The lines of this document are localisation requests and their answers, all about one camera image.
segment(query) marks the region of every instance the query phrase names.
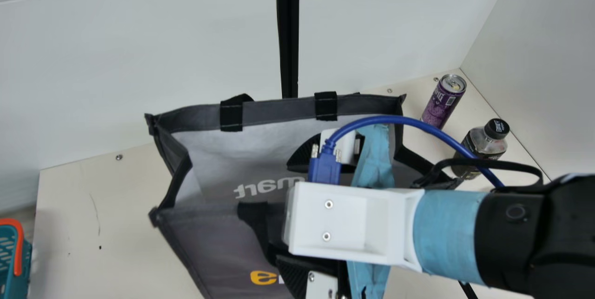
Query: black bottle cap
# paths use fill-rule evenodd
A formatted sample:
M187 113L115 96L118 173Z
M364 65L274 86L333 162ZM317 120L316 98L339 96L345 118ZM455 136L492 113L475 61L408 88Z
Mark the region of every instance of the black bottle cap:
M489 138L502 140L510 132L510 127L503 119L491 119L485 125L484 132Z

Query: blue tape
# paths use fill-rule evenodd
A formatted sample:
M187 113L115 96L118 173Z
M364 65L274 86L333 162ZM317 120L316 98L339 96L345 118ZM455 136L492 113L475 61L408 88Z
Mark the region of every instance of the blue tape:
M426 191L415 211L415 252L424 272L484 285L477 269L477 212L487 193Z
M386 125L371 125L357 130L365 136L364 147L359 155L351 186L385 189L395 187L395 177L389 155L389 128ZM351 297L382 299L389 279L390 266L348 261L347 270Z

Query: plastic basket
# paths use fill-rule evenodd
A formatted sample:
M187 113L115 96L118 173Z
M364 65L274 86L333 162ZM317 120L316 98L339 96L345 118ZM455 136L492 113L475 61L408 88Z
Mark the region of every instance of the plastic basket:
M27 298L30 267L31 244L21 223L0 219L0 299Z

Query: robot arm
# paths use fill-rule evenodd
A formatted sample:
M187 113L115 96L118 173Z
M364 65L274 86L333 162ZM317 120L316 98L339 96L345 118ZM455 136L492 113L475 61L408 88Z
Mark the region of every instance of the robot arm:
M510 193L298 183L295 255L396 265L536 299L595 298L595 176Z

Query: orange basket handle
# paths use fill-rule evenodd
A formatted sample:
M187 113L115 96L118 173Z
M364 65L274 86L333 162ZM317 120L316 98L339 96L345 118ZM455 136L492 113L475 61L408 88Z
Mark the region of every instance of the orange basket handle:
M12 226L17 230L17 243L15 247L15 255L13 259L14 275L19 277L23 273L23 226L15 219L0 219L0 226Z

